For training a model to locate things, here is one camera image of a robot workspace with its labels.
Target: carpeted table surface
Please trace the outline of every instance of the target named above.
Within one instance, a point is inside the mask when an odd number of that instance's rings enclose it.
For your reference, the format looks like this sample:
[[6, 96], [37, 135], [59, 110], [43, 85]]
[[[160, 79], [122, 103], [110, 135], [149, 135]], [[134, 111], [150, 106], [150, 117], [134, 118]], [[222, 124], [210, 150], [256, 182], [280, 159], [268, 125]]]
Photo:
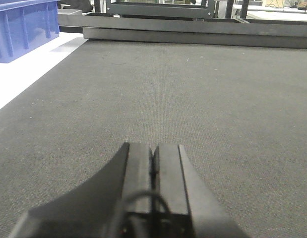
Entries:
[[124, 141], [185, 145], [248, 234], [307, 238], [307, 51], [85, 43], [0, 110], [0, 238]]

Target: black metal bar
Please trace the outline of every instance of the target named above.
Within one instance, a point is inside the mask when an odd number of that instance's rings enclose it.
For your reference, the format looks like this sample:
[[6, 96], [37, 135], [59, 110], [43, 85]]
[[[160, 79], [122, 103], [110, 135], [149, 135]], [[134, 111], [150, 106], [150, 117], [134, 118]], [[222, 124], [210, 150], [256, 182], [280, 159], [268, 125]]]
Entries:
[[[129, 156], [125, 169], [122, 198], [140, 190], [151, 190], [151, 149], [147, 144], [133, 143], [129, 147]], [[148, 197], [129, 205], [128, 212], [147, 214], [151, 212]]]
[[247, 11], [248, 11], [249, 0], [244, 0], [241, 11], [241, 18], [246, 19]]
[[68, 27], [68, 26], [60, 26], [60, 32], [68, 32], [68, 33], [83, 33], [82, 27]]
[[180, 4], [151, 4], [137, 2], [116, 2], [106, 1], [107, 13], [119, 15], [146, 15], [146, 16], [166, 16], [166, 17], [185, 17], [202, 18], [213, 17], [215, 3], [214, 0], [208, 1], [208, 7]]
[[256, 46], [307, 49], [307, 37], [287, 37], [272, 35], [233, 35], [233, 34], [201, 34], [191, 32], [161, 32], [161, 31], [133, 31], [118, 29], [83, 28], [84, 38], [115, 40], [115, 41], [139, 41], [139, 42], [163, 42], [185, 44], [210, 44], [229, 46]]
[[202, 0], [201, 6], [206, 6], [206, 0]]
[[95, 5], [95, 12], [101, 12], [100, 11], [100, 0], [94, 0]]
[[215, 13], [214, 13], [215, 18], [218, 18], [218, 10], [219, 10], [219, 1], [216, 1], [216, 3], [215, 3]]
[[246, 21], [245, 19], [242, 19], [242, 18], [237, 18], [236, 21], [238, 21], [240, 23], [250, 24], [250, 22], [248, 22], [248, 21]]
[[227, 0], [225, 18], [232, 18], [234, 0]]
[[160, 145], [154, 159], [158, 161], [158, 192], [168, 201], [173, 214], [188, 215], [183, 173], [177, 145]]
[[[228, 34], [235, 35], [258, 35], [258, 36], [289, 36], [306, 37], [307, 22], [293, 24], [278, 24], [278, 21], [271, 21], [265, 24], [233, 23], [212, 21], [181, 21], [181, 20], [160, 20], [160, 19], [137, 19], [137, 18], [115, 18], [105, 16], [70, 16], [59, 15], [61, 26], [94, 27], [117, 30], [143, 30], [156, 32], [180, 32], [180, 33], [202, 33], [202, 34]], [[219, 19], [220, 21], [231, 21], [230, 19]]]

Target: white surface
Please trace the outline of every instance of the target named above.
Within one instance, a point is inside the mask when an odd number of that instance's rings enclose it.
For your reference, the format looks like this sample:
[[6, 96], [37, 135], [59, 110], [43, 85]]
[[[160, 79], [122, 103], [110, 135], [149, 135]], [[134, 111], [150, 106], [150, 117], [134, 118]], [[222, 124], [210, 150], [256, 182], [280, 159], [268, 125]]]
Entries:
[[[234, 10], [241, 10], [242, 5], [234, 4], [233, 5]], [[273, 12], [287, 12], [287, 13], [301, 13], [301, 14], [307, 14], [307, 11], [304, 10], [298, 10], [294, 8], [284, 7], [284, 8], [277, 8], [277, 7], [265, 7], [265, 6], [254, 6], [249, 5], [248, 11], [273, 11]]]
[[61, 32], [58, 38], [24, 56], [0, 63], [0, 109], [85, 41], [83, 34]]
[[254, 19], [307, 21], [307, 14], [293, 14], [284, 12], [250, 11], [247, 16]]

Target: blue plastic crate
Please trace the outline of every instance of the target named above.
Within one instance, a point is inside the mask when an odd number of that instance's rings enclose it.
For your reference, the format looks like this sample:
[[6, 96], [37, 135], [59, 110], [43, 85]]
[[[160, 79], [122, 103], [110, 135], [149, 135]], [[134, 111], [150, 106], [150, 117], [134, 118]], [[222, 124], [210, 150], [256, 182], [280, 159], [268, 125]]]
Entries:
[[55, 0], [0, 0], [0, 63], [8, 63], [58, 37]]

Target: wire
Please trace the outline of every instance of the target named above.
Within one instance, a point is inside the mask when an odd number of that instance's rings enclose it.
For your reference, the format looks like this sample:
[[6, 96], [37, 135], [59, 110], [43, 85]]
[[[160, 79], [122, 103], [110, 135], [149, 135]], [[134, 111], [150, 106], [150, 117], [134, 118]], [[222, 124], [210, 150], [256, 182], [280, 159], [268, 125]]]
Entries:
[[[180, 237], [180, 227], [176, 224], [174, 217], [171, 213], [171, 210], [169, 209], [166, 201], [163, 199], [163, 197], [161, 195], [159, 195], [156, 192], [153, 191], [148, 191], [148, 190], [143, 190], [143, 191], [139, 191], [139, 192], [135, 192], [134, 194], [131, 194], [130, 196], [126, 197], [125, 199], [123, 199], [116, 207], [116, 211], [112, 217], [111, 222], [109, 223], [109, 227], [107, 230], [107, 235], [106, 238], [118, 238], [119, 237], [119, 231], [121, 229], [121, 227], [123, 226], [123, 222], [127, 217], [127, 207], [128, 205], [134, 203], [136, 200], [144, 198], [144, 197], [151, 197], [154, 200], [158, 201], [161, 206], [163, 207], [168, 219], [170, 220], [171, 223], [171, 228], [173, 230], [174, 233], [178, 234], [178, 237]], [[133, 225], [134, 228], [134, 232], [136, 234], [145, 234], [145, 232], [143, 231], [143, 227], [141, 222], [139, 220], [135, 220], [134, 218], [131, 219], [131, 223]]]
[[280, 6], [279, 3], [278, 3], [278, 0], [276, 0], [276, 3], [278, 6], [276, 6], [275, 4], [272, 4], [273, 3], [273, 0], [271, 0], [271, 2], [269, 4], [266, 4], [265, 7], [272, 7], [272, 8], [276, 8], [276, 9], [281, 9], [281, 8], [284, 8], [284, 6]]

